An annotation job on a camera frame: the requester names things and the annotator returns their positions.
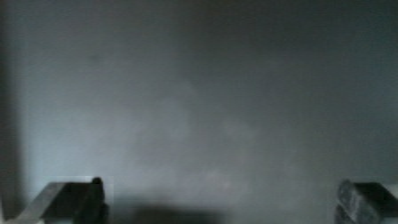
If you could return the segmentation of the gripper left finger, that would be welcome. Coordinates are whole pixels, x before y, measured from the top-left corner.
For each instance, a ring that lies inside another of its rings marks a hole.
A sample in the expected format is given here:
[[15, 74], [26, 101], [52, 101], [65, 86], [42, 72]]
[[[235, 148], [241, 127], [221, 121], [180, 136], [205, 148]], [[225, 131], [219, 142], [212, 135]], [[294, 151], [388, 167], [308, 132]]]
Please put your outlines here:
[[100, 178], [51, 182], [10, 224], [108, 224]]

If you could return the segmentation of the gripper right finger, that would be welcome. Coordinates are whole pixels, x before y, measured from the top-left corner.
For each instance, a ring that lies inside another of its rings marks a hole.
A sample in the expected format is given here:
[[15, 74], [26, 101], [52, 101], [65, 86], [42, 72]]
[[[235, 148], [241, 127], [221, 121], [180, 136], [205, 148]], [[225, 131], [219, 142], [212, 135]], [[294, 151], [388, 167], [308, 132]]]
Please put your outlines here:
[[398, 184], [344, 180], [335, 196], [333, 224], [398, 224]]

